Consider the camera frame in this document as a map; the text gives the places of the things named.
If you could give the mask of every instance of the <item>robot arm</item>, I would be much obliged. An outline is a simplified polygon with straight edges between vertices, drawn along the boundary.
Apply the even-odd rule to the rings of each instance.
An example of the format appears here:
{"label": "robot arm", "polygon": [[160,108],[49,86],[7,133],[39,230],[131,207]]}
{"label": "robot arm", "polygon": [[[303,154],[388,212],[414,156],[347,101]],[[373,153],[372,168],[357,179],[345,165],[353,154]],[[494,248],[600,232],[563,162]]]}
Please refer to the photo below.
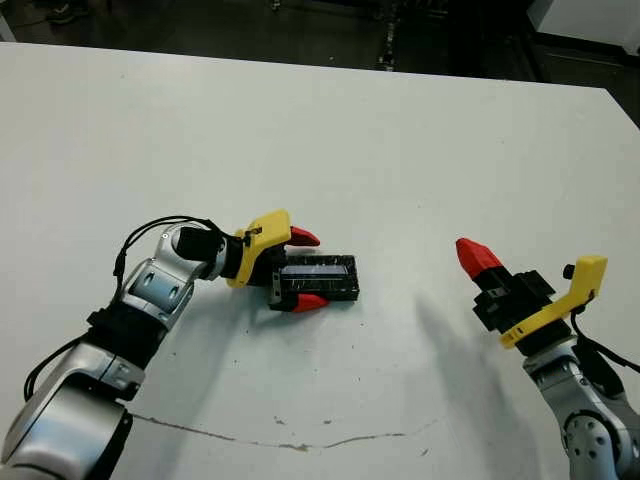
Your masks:
{"label": "robot arm", "polygon": [[[606,259],[581,257],[567,266],[571,289],[551,302],[554,290],[535,270],[511,275],[487,247],[468,239],[456,246],[460,263],[482,290],[474,312],[488,330],[502,334],[506,348],[525,355],[524,370],[556,417],[571,479],[640,478],[640,416],[601,353],[623,359],[585,337],[575,322],[599,292]],[[567,315],[577,336],[563,320]]]}
{"label": "robot arm", "polygon": [[[198,236],[209,241],[195,242]],[[0,478],[110,476],[132,424],[118,400],[135,396],[195,280],[213,280],[225,267],[232,271],[233,262],[237,270],[239,259],[227,255],[231,242],[240,239],[195,223],[162,233],[154,257],[136,267],[106,309],[89,317],[89,331],[29,398],[6,437]]]}
{"label": "robot arm", "polygon": [[[123,287],[127,248],[149,228],[167,224],[167,218],[175,219],[159,219],[130,235],[116,259],[118,287],[109,306],[93,312],[89,330],[27,378],[27,403],[5,439],[0,480],[111,476],[132,425],[120,402],[136,395],[144,369],[189,302],[197,279],[221,276],[234,287],[271,287],[270,307],[275,310],[305,311],[358,296],[352,256],[286,256],[285,243],[319,242],[291,227],[284,210],[255,220],[235,236],[208,220],[173,222],[162,233],[155,255],[140,263]],[[67,349],[34,392],[38,373]]]}

